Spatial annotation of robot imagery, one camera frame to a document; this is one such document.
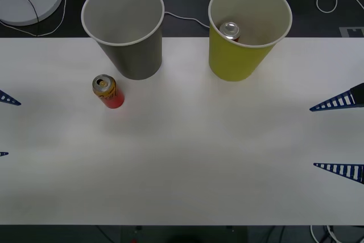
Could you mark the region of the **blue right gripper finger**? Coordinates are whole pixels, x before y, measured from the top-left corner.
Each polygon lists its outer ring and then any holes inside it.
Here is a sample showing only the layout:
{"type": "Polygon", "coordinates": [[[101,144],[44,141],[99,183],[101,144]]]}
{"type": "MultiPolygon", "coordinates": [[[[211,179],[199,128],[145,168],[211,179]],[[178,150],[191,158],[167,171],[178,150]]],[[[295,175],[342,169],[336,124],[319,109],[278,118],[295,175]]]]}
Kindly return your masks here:
{"type": "Polygon", "coordinates": [[[348,109],[363,107],[363,83],[356,85],[346,92],[340,93],[328,100],[325,100],[309,110],[319,112],[333,109],[348,109]]]}
{"type": "Polygon", "coordinates": [[[314,163],[315,167],[363,184],[362,164],[314,163]]]}

